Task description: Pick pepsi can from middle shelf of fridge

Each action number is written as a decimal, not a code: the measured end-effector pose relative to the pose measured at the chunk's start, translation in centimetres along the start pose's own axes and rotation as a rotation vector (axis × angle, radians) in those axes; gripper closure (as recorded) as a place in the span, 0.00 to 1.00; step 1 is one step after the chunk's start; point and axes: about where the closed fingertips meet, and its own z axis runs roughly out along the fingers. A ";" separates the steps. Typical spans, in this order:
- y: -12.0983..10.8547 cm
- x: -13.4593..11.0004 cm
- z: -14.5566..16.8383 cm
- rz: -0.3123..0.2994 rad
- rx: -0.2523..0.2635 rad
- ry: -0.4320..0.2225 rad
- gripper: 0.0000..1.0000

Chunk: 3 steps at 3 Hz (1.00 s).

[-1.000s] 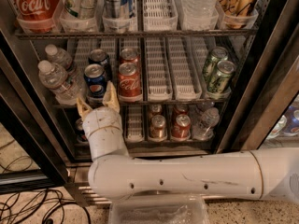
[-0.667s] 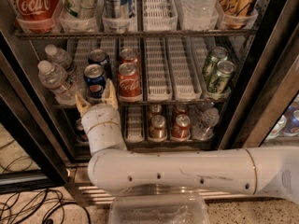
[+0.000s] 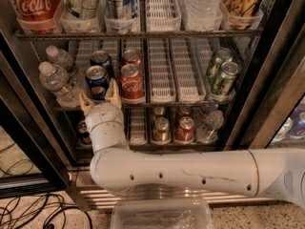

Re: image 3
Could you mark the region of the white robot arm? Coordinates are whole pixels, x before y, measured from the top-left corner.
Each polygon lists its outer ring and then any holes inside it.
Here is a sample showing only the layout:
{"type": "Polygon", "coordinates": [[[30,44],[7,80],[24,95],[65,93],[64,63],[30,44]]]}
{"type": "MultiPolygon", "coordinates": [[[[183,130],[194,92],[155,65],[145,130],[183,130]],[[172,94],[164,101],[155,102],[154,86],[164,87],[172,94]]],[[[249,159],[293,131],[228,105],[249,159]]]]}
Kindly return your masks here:
{"type": "Polygon", "coordinates": [[[114,195],[147,184],[274,198],[305,208],[305,150],[273,148],[188,154],[145,154],[130,149],[123,127],[118,86],[108,101],[79,94],[90,133],[92,180],[114,195]]]}

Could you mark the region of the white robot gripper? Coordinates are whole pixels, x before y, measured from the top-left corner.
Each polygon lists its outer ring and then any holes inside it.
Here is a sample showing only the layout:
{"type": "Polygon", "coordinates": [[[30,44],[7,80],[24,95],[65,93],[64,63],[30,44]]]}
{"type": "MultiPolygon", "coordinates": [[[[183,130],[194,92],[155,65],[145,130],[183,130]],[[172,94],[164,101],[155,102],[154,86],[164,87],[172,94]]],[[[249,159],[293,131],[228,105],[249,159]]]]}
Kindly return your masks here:
{"type": "Polygon", "coordinates": [[[129,148],[126,135],[121,97],[116,81],[112,78],[103,102],[95,105],[83,93],[78,95],[81,110],[85,117],[94,153],[110,148],[129,148]]]}

